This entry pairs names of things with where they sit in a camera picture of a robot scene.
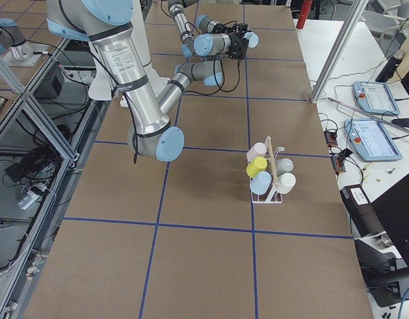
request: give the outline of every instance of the table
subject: table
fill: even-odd
[[[133,165],[114,102],[24,318],[371,317],[289,9],[187,9],[203,13],[260,36],[238,89],[183,96],[171,118],[186,146],[169,164]],[[146,31],[154,68],[171,76],[185,59],[159,3]],[[236,63],[224,65],[230,88]],[[246,152],[268,134],[298,183],[282,205],[251,205]]]
[[[309,78],[312,80],[317,80],[321,69],[323,68],[324,62],[327,59],[331,46],[333,45],[339,30],[342,26],[341,21],[312,21],[308,20],[305,24],[303,30],[298,30],[297,35],[299,37],[300,45],[302,48],[303,58],[307,65],[307,72]],[[376,41],[372,37],[370,31],[365,26],[365,23],[360,22],[357,24],[351,39],[349,40],[345,50],[343,51],[338,64],[335,67],[331,78],[340,77],[343,74],[350,74],[356,72],[365,72],[371,68],[377,66],[384,59],[383,53],[380,51]],[[352,92],[352,84],[356,80],[368,81],[370,78],[374,78],[378,75],[384,63],[381,64],[377,69],[370,70],[364,74],[354,74],[351,76],[342,76],[338,79],[330,80],[325,87],[325,93],[327,96],[335,96],[335,87],[338,94],[338,100],[347,103],[349,105],[355,104],[355,98]],[[405,98],[408,97],[405,89],[400,82],[395,82],[390,84],[390,89],[395,98]],[[401,114],[401,118],[409,117],[409,100],[398,102]],[[325,101],[323,98],[317,103],[318,111],[328,115],[328,117],[336,123],[339,127],[343,127],[343,122],[349,118],[348,116],[336,111],[335,105]],[[342,109],[347,114],[352,114],[352,112]],[[321,119],[325,119],[326,116],[320,114]],[[355,114],[354,118],[363,118],[360,114]],[[401,131],[388,128],[391,136],[402,136],[404,135]],[[344,148],[346,145],[346,135],[345,130],[339,130],[338,132],[338,142],[339,145]],[[377,197],[382,195],[391,185],[401,180],[406,174],[409,173],[409,137],[401,140],[396,140],[395,144],[399,147],[404,158],[396,162],[378,162],[378,163],[364,163],[357,156],[352,155],[352,157],[358,162],[361,168],[367,167],[365,171],[365,180],[363,183],[363,189],[365,190],[368,198],[374,201]],[[341,174],[338,180],[339,189],[342,189],[346,185],[358,184],[361,178],[359,170],[350,163],[346,163],[347,172]],[[366,243],[373,241],[372,238],[360,239]],[[398,251],[395,248],[385,250],[384,253],[388,251],[393,251],[396,256],[399,256]],[[370,296],[372,310],[375,318],[380,314],[383,315],[384,312],[392,312],[393,318],[397,315],[396,310],[389,310],[386,308],[379,308],[376,302]],[[402,318],[409,318],[409,302],[406,303]]]

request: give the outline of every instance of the brown table surface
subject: brown table surface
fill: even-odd
[[[204,13],[260,36],[238,89],[183,96],[171,119],[185,149],[170,164],[134,165],[128,111],[111,105],[24,318],[372,318],[289,9],[187,9]],[[146,31],[171,76],[185,58],[159,3]],[[236,62],[224,65],[230,88]],[[251,205],[246,152],[268,134],[297,185],[281,205]]]
[[[0,0],[0,19],[11,18],[15,20],[26,39],[57,45],[61,38],[53,35],[46,25],[46,1],[31,0]],[[19,79],[22,85],[26,86],[39,68],[48,59],[42,56],[34,67],[10,66],[11,71]],[[0,96],[9,99],[8,103],[0,111],[0,123],[11,109],[13,102],[19,95],[12,92],[11,87],[0,75]]]

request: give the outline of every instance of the cup rack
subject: cup rack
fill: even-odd
[[[275,152],[272,148],[271,144],[271,136],[267,136],[265,139],[265,146],[267,150],[267,154],[269,154],[269,157],[265,157],[265,160],[268,161],[269,163],[269,170],[267,168],[267,171],[271,174],[272,176],[272,182],[265,194],[263,195],[258,195],[253,192],[250,192],[250,195],[252,196],[252,203],[253,204],[281,204],[283,203],[283,196],[278,193],[278,177],[277,177],[277,170],[276,170],[276,158],[280,152],[284,152],[286,149],[279,146],[276,148]]]

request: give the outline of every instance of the cup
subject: cup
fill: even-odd
[[[254,179],[250,181],[249,187],[252,193],[263,195],[271,184],[272,176],[267,171],[260,171]]]
[[[266,145],[264,143],[258,142],[248,150],[246,156],[249,163],[251,163],[258,156],[264,157],[266,154]]]
[[[284,173],[289,173],[292,171],[294,165],[291,159],[283,158],[276,160],[276,172],[277,176],[283,175]]]
[[[284,173],[278,176],[278,193],[287,194],[296,184],[296,177],[292,173]]]
[[[247,165],[246,173],[249,175],[250,178],[254,178],[260,171],[264,171],[268,162],[262,156],[256,157],[252,163]]]

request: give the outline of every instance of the metal pole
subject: metal pole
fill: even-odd
[[[9,67],[5,64],[4,60],[0,57],[0,75],[7,81],[11,89],[22,95],[25,91],[25,87],[20,83],[16,76],[11,72]]]
[[[351,10],[349,10],[348,16],[339,31],[335,44],[333,45],[333,48],[331,48],[331,52],[324,64],[323,70],[318,77],[317,83],[315,83],[310,98],[311,103],[316,103],[318,101],[367,3],[368,0],[355,0],[352,4]]]
[[[336,104],[340,104],[341,106],[344,106],[344,107],[346,107],[346,108],[348,108],[348,109],[350,109],[350,110],[352,110],[352,111],[354,111],[354,112],[361,113],[361,114],[363,114],[363,115],[365,115],[365,116],[368,116],[369,118],[372,118],[373,120],[376,120],[377,122],[382,122],[383,124],[389,125],[389,126],[391,126],[391,127],[393,127],[393,128],[396,128],[397,130],[400,130],[400,131],[403,131],[404,133],[409,134],[409,130],[407,130],[406,128],[402,128],[402,127],[400,127],[400,126],[397,126],[397,125],[395,125],[395,124],[393,124],[393,123],[390,123],[390,122],[388,122],[388,121],[386,121],[386,120],[383,120],[383,119],[381,119],[381,118],[378,118],[377,116],[374,116],[374,115],[372,115],[372,114],[370,114],[370,113],[367,113],[367,112],[365,112],[365,111],[359,110],[358,108],[354,108],[353,106],[350,106],[350,105],[348,105],[348,104],[345,104],[345,103],[343,103],[343,102],[340,102],[340,101],[338,101],[338,100],[335,100],[334,98],[327,98],[327,99],[328,99],[328,101],[330,101],[330,102],[334,102],[334,103],[336,103]]]

